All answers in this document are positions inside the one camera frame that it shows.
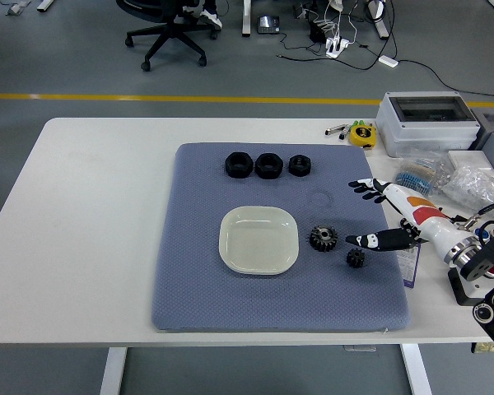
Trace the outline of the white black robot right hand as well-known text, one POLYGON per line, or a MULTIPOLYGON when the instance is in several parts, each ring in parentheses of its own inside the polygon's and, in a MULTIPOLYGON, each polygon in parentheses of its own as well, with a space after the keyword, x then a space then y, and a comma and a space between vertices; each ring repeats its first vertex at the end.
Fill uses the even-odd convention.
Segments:
POLYGON ((365 200, 389 202, 414 229, 412 232, 398 228, 368 235, 350 235, 346 238, 350 244, 386 252, 409 249, 426 240, 433 243, 437 255, 445 263, 453 263, 461 254, 481 248, 474 233, 458 229, 433 203, 416 191, 379 179, 359 179, 350 182, 349 186, 356 193, 362 193, 365 200))

